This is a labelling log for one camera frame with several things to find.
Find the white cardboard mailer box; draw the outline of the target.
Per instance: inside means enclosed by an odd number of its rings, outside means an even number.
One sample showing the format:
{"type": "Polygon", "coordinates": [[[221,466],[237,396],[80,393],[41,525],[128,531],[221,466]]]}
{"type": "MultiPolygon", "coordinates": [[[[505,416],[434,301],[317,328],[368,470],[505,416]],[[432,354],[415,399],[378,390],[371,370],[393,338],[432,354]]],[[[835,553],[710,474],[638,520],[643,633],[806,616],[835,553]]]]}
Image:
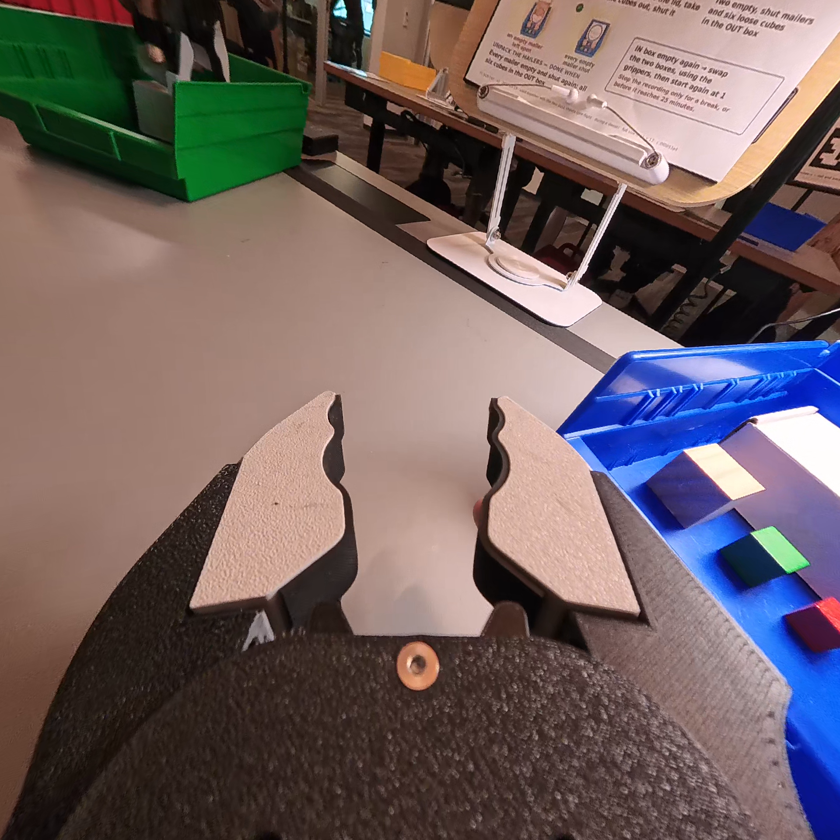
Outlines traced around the white cardboard mailer box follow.
{"type": "Polygon", "coordinates": [[[216,81],[230,82],[230,63],[222,20],[200,22],[188,31],[173,31],[162,21],[143,15],[133,20],[140,39],[140,67],[145,79],[132,84],[140,131],[172,144],[175,137],[175,84],[191,81],[195,68],[208,70],[216,81]]]}
{"type": "Polygon", "coordinates": [[[762,486],[736,511],[777,528],[808,560],[800,575],[820,598],[839,598],[839,428],[816,406],[751,417],[720,446],[762,486]]]}

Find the red wooden cube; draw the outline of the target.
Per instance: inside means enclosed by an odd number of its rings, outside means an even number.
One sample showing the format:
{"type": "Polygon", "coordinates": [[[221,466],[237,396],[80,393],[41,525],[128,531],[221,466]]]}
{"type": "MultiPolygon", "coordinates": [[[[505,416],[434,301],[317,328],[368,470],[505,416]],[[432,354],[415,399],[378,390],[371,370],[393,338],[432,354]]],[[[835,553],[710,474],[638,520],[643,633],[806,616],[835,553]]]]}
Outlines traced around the red wooden cube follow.
{"type": "Polygon", "coordinates": [[[830,596],[784,616],[800,642],[814,654],[839,649],[839,601],[830,596]]]}

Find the grey desk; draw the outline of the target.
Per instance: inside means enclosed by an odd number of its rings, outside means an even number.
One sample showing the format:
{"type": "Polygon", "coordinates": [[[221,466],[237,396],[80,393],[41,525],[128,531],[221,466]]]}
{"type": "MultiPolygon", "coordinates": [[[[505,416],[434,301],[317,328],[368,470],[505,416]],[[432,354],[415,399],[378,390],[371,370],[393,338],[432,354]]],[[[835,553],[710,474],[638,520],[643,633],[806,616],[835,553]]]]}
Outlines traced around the grey desk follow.
{"type": "Polygon", "coordinates": [[[295,170],[196,203],[32,150],[2,121],[2,828],[102,604],[210,479],[342,396],[372,635],[477,635],[489,401],[557,428],[613,361],[675,342],[599,307],[552,329],[295,170]]]}

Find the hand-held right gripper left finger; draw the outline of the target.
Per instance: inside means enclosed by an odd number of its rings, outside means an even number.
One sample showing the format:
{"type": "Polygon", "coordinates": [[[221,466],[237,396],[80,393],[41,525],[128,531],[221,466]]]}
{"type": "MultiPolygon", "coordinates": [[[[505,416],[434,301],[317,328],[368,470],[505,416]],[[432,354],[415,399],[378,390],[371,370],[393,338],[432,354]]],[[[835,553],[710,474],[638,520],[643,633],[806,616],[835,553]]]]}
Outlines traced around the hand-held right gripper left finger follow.
{"type": "Polygon", "coordinates": [[[343,487],[343,408],[323,392],[266,432],[238,465],[197,578],[199,615],[265,612],[275,634],[341,602],[358,573],[343,487]]]}

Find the red plastic bin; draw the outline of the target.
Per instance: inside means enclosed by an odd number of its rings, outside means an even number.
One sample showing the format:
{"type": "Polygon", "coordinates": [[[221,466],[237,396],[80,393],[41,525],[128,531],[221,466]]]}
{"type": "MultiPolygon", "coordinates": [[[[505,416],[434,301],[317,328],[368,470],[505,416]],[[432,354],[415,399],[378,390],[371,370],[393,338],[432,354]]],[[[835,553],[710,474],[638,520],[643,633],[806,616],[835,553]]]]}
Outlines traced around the red plastic bin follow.
{"type": "Polygon", "coordinates": [[[32,9],[61,16],[95,20],[117,25],[132,25],[130,13],[120,1],[1,1],[1,4],[32,9]]]}

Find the natural wooden cube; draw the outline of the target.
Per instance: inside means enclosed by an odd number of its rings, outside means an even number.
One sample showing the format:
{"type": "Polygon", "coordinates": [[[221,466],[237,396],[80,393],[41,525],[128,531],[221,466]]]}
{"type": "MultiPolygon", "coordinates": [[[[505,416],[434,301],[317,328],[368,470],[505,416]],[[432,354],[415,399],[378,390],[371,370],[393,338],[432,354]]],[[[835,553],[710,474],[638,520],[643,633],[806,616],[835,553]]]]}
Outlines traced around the natural wooden cube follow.
{"type": "Polygon", "coordinates": [[[765,490],[719,444],[684,449],[646,486],[685,529],[715,519],[765,490]]]}

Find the printed instruction sheet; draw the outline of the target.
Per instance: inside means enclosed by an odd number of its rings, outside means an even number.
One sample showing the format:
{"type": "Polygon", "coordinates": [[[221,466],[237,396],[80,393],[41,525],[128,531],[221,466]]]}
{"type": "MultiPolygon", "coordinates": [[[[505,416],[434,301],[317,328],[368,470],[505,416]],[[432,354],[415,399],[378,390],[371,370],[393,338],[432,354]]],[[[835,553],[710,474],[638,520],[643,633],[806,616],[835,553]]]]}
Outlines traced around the printed instruction sheet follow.
{"type": "Polygon", "coordinates": [[[649,184],[719,182],[838,36],[837,1],[498,2],[477,108],[649,184]]]}

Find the green wooden cube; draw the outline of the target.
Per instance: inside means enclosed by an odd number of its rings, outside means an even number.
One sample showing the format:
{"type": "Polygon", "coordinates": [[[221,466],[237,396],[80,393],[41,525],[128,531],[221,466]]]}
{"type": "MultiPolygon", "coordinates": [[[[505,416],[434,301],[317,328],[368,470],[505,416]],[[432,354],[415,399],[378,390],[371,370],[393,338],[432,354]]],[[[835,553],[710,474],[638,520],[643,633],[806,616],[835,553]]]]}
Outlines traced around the green wooden cube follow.
{"type": "Polygon", "coordinates": [[[774,526],[752,531],[720,549],[721,557],[747,587],[755,587],[810,566],[809,560],[774,526]]]}

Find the document stand with white base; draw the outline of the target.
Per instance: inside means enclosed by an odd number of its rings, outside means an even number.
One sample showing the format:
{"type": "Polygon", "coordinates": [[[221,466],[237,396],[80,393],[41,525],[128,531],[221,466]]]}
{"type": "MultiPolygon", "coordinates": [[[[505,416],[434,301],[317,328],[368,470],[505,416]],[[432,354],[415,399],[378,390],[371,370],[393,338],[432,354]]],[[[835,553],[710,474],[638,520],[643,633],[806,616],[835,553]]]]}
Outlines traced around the document stand with white base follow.
{"type": "Polygon", "coordinates": [[[498,2],[474,2],[458,38],[448,71],[449,88],[455,103],[470,117],[498,127],[501,135],[500,164],[485,234],[458,234],[431,238],[428,247],[447,262],[461,268],[488,288],[517,303],[553,326],[570,327],[596,310],[602,301],[581,284],[597,247],[606,233],[625,191],[646,195],[650,200],[685,210],[703,207],[740,192],[754,183],[777,159],[795,133],[805,126],[838,82],[838,36],[807,72],[791,99],[737,160],[719,182],[678,169],[668,169],[666,179],[649,184],[564,147],[551,145],[512,122],[486,115],[477,108],[478,87],[465,82],[466,67],[498,2]],[[508,183],[515,144],[523,137],[548,152],[585,166],[600,175],[616,178],[616,194],[606,206],[604,219],[597,225],[594,239],[585,251],[580,267],[568,275],[525,255],[501,239],[502,200],[508,183]]]}

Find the blue plastic bin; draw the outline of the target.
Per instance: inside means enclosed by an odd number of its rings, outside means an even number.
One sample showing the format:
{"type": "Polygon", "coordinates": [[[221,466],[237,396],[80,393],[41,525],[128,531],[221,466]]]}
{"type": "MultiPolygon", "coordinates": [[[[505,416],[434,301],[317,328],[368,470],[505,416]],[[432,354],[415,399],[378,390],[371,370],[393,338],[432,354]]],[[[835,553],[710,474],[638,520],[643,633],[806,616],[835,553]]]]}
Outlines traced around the blue plastic bin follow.
{"type": "Polygon", "coordinates": [[[825,225],[822,220],[810,214],[766,203],[744,228],[741,237],[796,251],[822,231],[825,225]]]}
{"type": "Polygon", "coordinates": [[[646,483],[686,448],[802,406],[838,424],[837,343],[627,353],[558,429],[608,477],[646,613],[574,616],[572,638],[693,734],[763,838],[838,838],[838,649],[814,654],[784,621],[822,598],[800,572],[745,586],[720,555],[754,531],[739,513],[683,528],[646,483]]]}

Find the black white marker sign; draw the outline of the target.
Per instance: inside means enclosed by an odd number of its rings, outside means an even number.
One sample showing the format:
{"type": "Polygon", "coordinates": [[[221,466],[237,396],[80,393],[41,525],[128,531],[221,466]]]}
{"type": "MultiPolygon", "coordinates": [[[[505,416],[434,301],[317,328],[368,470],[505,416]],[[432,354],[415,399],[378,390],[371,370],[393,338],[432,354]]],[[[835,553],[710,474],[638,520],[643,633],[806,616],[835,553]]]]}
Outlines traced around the black white marker sign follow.
{"type": "Polygon", "coordinates": [[[839,120],[789,184],[822,193],[839,194],[839,120]]]}

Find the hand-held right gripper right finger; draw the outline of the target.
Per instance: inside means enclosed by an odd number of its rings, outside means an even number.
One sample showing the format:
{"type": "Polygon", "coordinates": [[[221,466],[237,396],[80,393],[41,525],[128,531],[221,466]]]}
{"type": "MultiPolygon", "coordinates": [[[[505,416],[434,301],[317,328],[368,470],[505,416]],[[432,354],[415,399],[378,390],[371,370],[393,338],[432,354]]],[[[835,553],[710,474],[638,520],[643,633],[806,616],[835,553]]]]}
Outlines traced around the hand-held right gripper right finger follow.
{"type": "Polygon", "coordinates": [[[507,396],[490,400],[486,528],[474,583],[517,604],[531,635],[560,637],[573,616],[643,616],[592,471],[571,444],[507,396]]]}

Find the red bag with print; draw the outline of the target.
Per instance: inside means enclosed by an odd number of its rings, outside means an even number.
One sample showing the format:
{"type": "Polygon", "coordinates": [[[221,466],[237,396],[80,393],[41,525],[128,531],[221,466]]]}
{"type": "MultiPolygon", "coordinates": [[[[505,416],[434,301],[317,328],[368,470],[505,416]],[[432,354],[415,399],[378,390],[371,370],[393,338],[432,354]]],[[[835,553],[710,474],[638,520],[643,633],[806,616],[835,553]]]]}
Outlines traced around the red bag with print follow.
{"type": "Polygon", "coordinates": [[[577,270],[583,260],[584,250],[568,242],[560,246],[546,245],[536,250],[533,257],[565,275],[577,270]]]}

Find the green plastic bin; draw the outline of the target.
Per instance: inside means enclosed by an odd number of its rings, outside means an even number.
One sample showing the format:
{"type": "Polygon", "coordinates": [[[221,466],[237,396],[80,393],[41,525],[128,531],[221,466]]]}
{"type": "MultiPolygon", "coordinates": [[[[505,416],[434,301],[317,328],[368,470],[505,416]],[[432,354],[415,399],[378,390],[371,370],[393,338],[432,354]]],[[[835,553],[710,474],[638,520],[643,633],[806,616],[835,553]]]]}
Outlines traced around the green plastic bin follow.
{"type": "Polygon", "coordinates": [[[132,28],[2,6],[2,117],[39,151],[186,202],[301,161],[311,85],[231,56],[230,82],[175,84],[175,137],[139,129],[132,28]]]}

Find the wooden background table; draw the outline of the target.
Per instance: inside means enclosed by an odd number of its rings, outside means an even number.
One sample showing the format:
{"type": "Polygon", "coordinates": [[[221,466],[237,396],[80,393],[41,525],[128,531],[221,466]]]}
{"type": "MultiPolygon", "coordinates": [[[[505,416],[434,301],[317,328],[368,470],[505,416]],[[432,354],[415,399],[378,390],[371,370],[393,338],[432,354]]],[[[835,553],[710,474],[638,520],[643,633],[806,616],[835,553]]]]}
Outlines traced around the wooden background table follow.
{"type": "MultiPolygon", "coordinates": [[[[450,129],[482,142],[494,149],[501,147],[501,134],[488,131],[469,121],[462,112],[452,112],[436,101],[428,100],[424,94],[411,88],[396,85],[388,80],[370,75],[363,70],[324,61],[326,72],[344,81],[348,88],[358,88],[364,94],[345,95],[349,107],[368,113],[374,122],[391,124],[396,115],[385,105],[392,102],[415,114],[421,114],[450,129]]],[[[515,150],[517,157],[534,163],[538,168],[565,177],[585,188],[602,194],[612,194],[616,189],[616,178],[600,175],[585,166],[560,158],[535,143],[521,137],[515,150]]],[[[628,188],[623,197],[623,206],[668,224],[705,242],[713,239],[718,229],[701,218],[677,211],[650,200],[646,195],[628,188]]],[[[797,251],[776,248],[762,241],[753,245],[741,238],[736,239],[728,250],[737,257],[750,259],[769,270],[800,282],[812,289],[826,293],[838,292],[838,267],[830,255],[812,247],[802,246],[797,251]]]]}

